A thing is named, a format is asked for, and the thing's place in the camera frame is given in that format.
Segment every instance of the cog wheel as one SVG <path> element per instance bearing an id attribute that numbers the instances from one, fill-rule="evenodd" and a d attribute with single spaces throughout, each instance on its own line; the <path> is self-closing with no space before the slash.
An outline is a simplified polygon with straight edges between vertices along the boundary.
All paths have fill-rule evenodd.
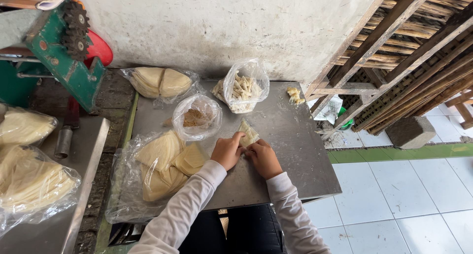
<path id="1" fill-rule="evenodd" d="M 87 11 L 82 9 L 82 5 L 77 2 L 69 2 L 64 6 L 64 20 L 67 22 L 69 29 L 77 30 L 80 35 L 86 36 L 90 27 L 90 20 L 86 14 Z"/>
<path id="2" fill-rule="evenodd" d="M 72 59 L 84 62 L 87 59 L 87 39 L 80 35 L 77 30 L 66 31 L 67 35 L 62 37 L 64 41 L 63 45 L 67 47 L 67 53 L 71 56 Z"/>

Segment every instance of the sleeve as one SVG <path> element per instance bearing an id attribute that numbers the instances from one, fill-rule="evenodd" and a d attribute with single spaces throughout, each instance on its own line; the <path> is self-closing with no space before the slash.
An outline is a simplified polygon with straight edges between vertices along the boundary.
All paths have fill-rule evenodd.
<path id="1" fill-rule="evenodd" d="M 178 254 L 198 213 L 207 205 L 215 189 L 227 176 L 216 161 L 206 161 L 168 202 L 162 213 L 150 221 L 141 239 L 129 254 Z"/>
<path id="2" fill-rule="evenodd" d="M 276 219 L 284 232 L 289 253 L 331 254 L 317 228 L 302 207 L 297 188 L 283 172 L 266 181 L 269 196 L 274 204 Z"/>

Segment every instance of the concrete wall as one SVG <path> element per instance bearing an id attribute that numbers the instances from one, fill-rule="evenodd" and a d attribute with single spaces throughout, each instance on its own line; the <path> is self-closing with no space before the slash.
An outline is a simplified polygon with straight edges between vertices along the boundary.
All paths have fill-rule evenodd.
<path id="1" fill-rule="evenodd" d="M 111 67 L 178 67 L 220 78 L 264 58 L 272 80 L 309 83 L 374 0 L 82 0 Z"/>

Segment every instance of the green bucket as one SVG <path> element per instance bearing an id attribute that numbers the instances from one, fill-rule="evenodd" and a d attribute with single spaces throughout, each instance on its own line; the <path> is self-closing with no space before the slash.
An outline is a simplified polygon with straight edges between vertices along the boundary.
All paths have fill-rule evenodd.
<path id="1" fill-rule="evenodd" d="M 338 112 L 338 117 L 340 117 L 344 112 L 346 112 L 347 109 L 345 109 L 343 106 L 340 108 L 340 112 Z M 345 131 L 345 130 L 349 130 L 350 128 L 352 128 L 352 125 L 353 125 L 353 118 L 350 119 L 350 121 L 346 122 L 346 124 L 344 124 L 338 131 Z"/>

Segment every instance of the stainless steel table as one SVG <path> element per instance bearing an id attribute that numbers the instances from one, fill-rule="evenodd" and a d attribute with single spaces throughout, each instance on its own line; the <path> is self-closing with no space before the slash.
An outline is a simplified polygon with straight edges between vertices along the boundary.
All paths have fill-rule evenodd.
<path id="1" fill-rule="evenodd" d="M 2 254 L 68 254 L 74 250 L 82 216 L 102 155 L 110 122 L 105 118 L 81 118 L 80 128 L 74 130 L 69 157 L 54 158 L 59 129 L 43 142 L 40 149 L 51 159 L 75 169 L 82 177 L 77 205 L 60 212 L 40 224 L 19 224 L 0 238 Z"/>
<path id="2" fill-rule="evenodd" d="M 209 91 L 217 82 L 202 81 Z M 223 111 L 222 127 L 217 135 L 201 141 L 210 155 L 219 137 L 232 137 L 240 120 L 247 122 L 269 142 L 276 152 L 281 167 L 297 187 L 299 198 L 314 199 L 341 193 L 341 188 L 332 164 L 315 132 L 316 124 L 311 118 L 307 104 L 298 107 L 289 102 L 286 88 L 297 87 L 298 82 L 271 82 L 268 98 L 257 103 L 251 113 L 234 114 L 228 106 L 210 92 L 207 96 L 216 100 Z M 161 123 L 171 117 L 177 104 L 167 105 L 162 110 L 153 109 L 153 100 L 140 96 L 133 125 L 133 137 L 151 131 L 161 132 L 169 128 Z M 205 209 L 226 209 L 244 205 L 269 203 L 266 183 L 258 175 L 244 155 L 215 191 Z"/>

